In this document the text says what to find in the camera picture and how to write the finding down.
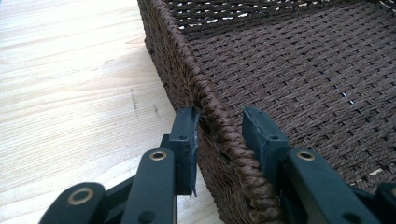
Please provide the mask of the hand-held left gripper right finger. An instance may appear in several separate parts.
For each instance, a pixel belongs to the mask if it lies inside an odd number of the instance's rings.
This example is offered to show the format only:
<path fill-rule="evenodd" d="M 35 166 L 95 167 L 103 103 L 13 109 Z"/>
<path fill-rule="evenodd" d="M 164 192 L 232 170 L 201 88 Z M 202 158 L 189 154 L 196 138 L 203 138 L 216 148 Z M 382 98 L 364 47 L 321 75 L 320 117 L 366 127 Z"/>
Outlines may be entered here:
<path fill-rule="evenodd" d="M 242 134 L 247 148 L 260 163 L 264 178 L 279 193 L 278 165 L 290 150 L 288 137 L 267 113 L 251 106 L 243 109 Z"/>

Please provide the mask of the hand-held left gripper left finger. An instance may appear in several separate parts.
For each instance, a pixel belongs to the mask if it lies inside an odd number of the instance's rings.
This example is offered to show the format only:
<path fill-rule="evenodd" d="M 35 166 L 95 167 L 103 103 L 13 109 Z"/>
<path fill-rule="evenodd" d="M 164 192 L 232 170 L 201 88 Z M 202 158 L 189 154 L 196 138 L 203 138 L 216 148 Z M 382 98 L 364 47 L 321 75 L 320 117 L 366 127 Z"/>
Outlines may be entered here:
<path fill-rule="evenodd" d="M 163 136 L 160 144 L 175 154 L 177 195 L 196 194 L 199 119 L 200 113 L 194 106 L 179 109 L 171 132 Z"/>

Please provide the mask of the brown woven basket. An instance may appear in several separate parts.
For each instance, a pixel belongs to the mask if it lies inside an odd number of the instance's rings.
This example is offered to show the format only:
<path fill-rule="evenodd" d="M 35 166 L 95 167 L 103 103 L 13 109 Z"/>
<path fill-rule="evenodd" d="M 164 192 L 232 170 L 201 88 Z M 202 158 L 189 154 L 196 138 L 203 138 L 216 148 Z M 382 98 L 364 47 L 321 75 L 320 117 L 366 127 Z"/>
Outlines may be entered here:
<path fill-rule="evenodd" d="M 396 0 L 137 1 L 171 104 L 201 113 L 198 164 L 225 224 L 282 219 L 246 106 L 348 184 L 396 182 Z"/>

